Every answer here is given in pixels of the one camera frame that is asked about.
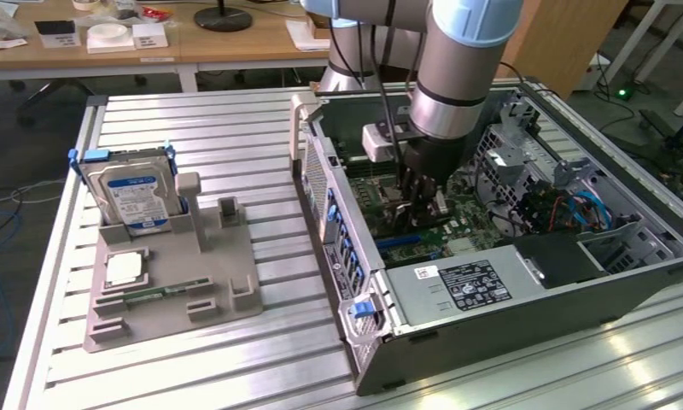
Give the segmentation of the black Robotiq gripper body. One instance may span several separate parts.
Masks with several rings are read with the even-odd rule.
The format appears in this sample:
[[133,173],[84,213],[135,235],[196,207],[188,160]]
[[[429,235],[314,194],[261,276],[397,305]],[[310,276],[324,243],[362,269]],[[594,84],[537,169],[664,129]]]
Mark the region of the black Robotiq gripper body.
[[412,139],[405,148],[405,167],[416,177],[428,177],[436,181],[437,185],[446,185],[450,176],[460,168],[465,148],[464,138]]

